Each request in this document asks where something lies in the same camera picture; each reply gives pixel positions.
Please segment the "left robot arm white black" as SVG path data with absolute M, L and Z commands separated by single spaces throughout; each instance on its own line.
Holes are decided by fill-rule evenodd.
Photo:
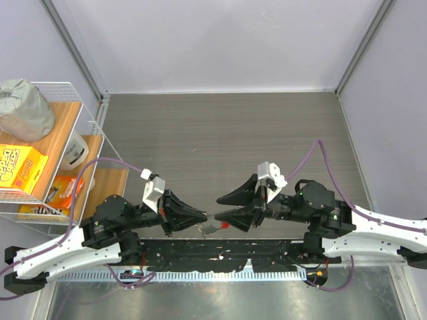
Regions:
M 95 213 L 69 233 L 32 248 L 10 246 L 3 278 L 5 290 L 21 296 L 34 293 L 66 273 L 98 265 L 136 265 L 143 249 L 136 229 L 160 226 L 169 236 L 207 221 L 207 214 L 180 201 L 170 190 L 154 207 L 133 205 L 110 195 Z

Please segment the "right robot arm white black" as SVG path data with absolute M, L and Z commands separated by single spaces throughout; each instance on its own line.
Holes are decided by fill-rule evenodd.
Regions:
M 426 220 L 391 217 L 337 200 L 335 193 L 314 180 L 301 179 L 294 195 L 281 192 L 285 178 L 253 174 L 241 187 L 217 199 L 231 205 L 215 219 L 247 232 L 265 219 L 305 223 L 302 255 L 306 261 L 343 255 L 404 259 L 426 268 Z

